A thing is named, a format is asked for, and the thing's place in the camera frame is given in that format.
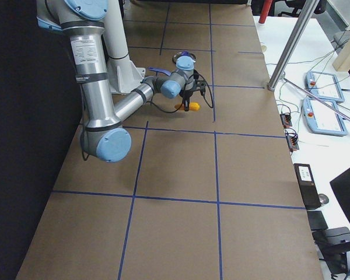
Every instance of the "white table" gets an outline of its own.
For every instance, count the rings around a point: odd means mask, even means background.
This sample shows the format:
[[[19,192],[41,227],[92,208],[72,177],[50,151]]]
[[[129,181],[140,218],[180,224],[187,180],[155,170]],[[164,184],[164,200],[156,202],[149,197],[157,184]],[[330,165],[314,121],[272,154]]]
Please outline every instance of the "white table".
[[[284,46],[293,30],[297,19],[288,17],[268,17],[265,24],[259,24],[259,17],[254,17],[260,41],[267,46],[264,57],[268,73],[272,75],[275,65],[282,54]],[[311,19],[306,27],[290,62],[312,61],[315,58],[323,57],[333,51],[333,47],[316,19]],[[332,66],[337,57],[334,52],[327,56],[313,70],[319,72],[337,74],[338,80],[345,79],[347,72],[337,72]],[[295,84],[305,88],[305,74],[313,65],[319,62],[301,64],[289,64],[285,69],[285,77]],[[283,82],[279,82],[275,89],[275,97],[279,98],[279,90]],[[350,89],[350,77],[340,82],[341,88]],[[281,98],[296,104],[299,108],[302,105],[304,94],[291,85],[285,84],[282,87]],[[344,92],[345,102],[343,106],[350,108],[350,92]],[[296,111],[294,105],[288,105],[292,111]],[[350,112],[340,107],[343,113],[350,116]],[[348,135],[344,137],[313,134],[307,128],[304,117],[299,119],[299,113],[292,113],[293,128],[299,134],[299,151],[293,152],[293,163],[307,163],[311,166],[318,193],[323,193],[330,199],[329,204],[322,206],[321,210],[330,229],[346,226],[350,230],[350,223],[345,217],[330,186],[330,181],[336,178],[350,167],[350,122],[345,121]],[[321,263],[324,279],[330,278],[327,265]]]

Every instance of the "metal pole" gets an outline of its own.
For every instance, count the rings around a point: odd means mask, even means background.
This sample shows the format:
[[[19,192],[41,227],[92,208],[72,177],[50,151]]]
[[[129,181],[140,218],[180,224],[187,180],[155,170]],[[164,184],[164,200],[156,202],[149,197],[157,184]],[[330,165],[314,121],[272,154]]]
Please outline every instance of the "metal pole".
[[[301,90],[303,93],[307,94],[308,96],[312,97],[313,99],[319,101],[321,104],[327,106],[329,109],[331,109],[332,111],[334,111],[335,113],[339,114],[341,117],[344,117],[346,120],[348,120],[350,122],[350,117],[348,117],[347,115],[345,115],[344,113],[336,110],[335,108],[333,108],[332,106],[328,105],[326,102],[324,102],[324,100],[321,100],[319,97],[317,97],[316,95],[302,89],[301,87],[299,87],[298,85],[296,85],[295,83],[291,82],[290,80],[284,78],[285,82],[288,82],[289,84],[291,84],[292,86],[294,86],[296,89]]]
[[[307,23],[309,22],[318,3],[319,3],[319,0],[307,0],[306,3],[304,4],[301,14],[299,15],[299,18],[297,20],[297,23],[294,26],[292,34],[290,35],[289,40],[279,59],[278,65],[276,66],[275,71],[268,82],[267,87],[269,90],[271,91],[275,90],[275,87],[278,84],[280,77],[283,74],[284,69],[288,64],[293,54],[293,51],[297,46],[297,43],[301,38],[302,33],[305,30]]]

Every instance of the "black monitor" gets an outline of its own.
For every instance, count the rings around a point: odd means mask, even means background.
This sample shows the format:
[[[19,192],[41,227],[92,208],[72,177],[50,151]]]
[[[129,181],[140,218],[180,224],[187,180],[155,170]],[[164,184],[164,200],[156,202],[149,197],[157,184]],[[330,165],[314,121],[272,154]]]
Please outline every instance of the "black monitor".
[[[350,222],[350,168],[331,182],[338,203]],[[346,227],[313,232],[315,242],[332,274],[350,269],[350,231]]]

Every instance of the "black curtain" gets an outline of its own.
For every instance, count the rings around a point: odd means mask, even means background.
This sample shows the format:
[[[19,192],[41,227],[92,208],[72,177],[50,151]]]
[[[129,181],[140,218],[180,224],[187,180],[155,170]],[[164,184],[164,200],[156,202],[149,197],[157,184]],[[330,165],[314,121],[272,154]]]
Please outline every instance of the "black curtain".
[[[35,1],[0,1],[0,280],[18,273],[81,116],[61,44]]]

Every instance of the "red cylinder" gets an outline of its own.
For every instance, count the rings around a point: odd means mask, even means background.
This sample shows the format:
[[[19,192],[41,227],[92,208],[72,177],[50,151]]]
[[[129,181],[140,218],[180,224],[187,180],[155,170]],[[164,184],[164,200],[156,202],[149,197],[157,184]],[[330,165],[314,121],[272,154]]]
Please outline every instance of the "red cylinder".
[[[272,0],[265,0],[261,12],[261,17],[259,18],[259,23],[263,24],[266,21],[266,18],[268,16],[269,9],[271,8]]]

